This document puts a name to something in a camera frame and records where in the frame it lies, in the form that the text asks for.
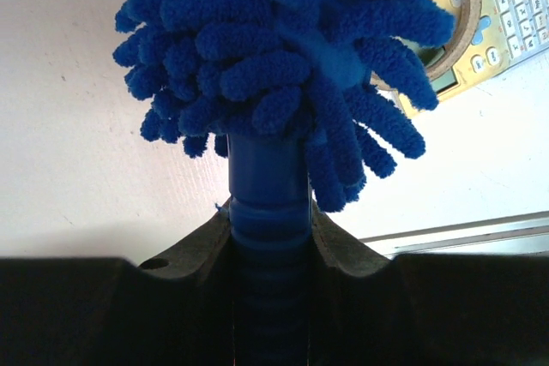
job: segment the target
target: hole in holder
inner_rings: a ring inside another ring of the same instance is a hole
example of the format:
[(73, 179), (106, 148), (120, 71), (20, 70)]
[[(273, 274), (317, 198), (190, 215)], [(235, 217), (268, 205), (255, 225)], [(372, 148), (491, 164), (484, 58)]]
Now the hole in holder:
[(162, 259), (160, 257), (154, 257), (148, 261), (144, 261), (139, 268), (143, 270), (157, 270), (163, 267), (167, 267), (170, 262), (167, 259)]

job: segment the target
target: white desk surface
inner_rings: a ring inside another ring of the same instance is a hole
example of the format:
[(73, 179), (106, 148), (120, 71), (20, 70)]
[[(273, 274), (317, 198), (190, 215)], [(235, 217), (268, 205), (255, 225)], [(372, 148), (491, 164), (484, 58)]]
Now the white desk surface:
[[(111, 59), (122, 1), (0, 0), (0, 255), (142, 261), (228, 197), (225, 160), (140, 138)], [(369, 237), (547, 210), (548, 57), (418, 117), (428, 154), (334, 219)]]

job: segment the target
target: calculator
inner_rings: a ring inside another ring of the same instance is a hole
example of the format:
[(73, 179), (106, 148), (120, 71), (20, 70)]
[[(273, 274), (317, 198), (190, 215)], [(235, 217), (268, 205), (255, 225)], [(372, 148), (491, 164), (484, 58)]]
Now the calculator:
[[(459, 19), (462, 0), (433, 1)], [(447, 73), (432, 81), (439, 100), (456, 96), (546, 50), (548, 10), (549, 0), (482, 0), (481, 17), (471, 45)], [(443, 51), (429, 55), (438, 59)], [(425, 65), (431, 63), (434, 61), (424, 60)], [(406, 96), (396, 92), (395, 97), (408, 116), (418, 113)]]

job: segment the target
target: blue plastic handle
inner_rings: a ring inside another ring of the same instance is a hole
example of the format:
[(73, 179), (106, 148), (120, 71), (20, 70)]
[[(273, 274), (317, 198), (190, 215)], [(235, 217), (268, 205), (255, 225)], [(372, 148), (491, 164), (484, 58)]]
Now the blue plastic handle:
[(302, 141), (229, 136), (237, 366), (305, 366), (311, 190)]

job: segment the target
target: masking tape roll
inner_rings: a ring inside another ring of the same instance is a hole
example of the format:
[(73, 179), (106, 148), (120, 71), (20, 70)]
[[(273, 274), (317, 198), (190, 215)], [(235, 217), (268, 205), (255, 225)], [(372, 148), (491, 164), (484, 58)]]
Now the masking tape roll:
[[(444, 75), (454, 66), (455, 63), (463, 56), (479, 25), (480, 14), (482, 9), (482, 0), (462, 0), (462, 12), (458, 21), (457, 28), (454, 31), (454, 36), (446, 45), (444, 56), (426, 68), (427, 76), (430, 80), (435, 80)], [(371, 77), (371, 83), (381, 90), (395, 90), (389, 87), (376, 74)]]

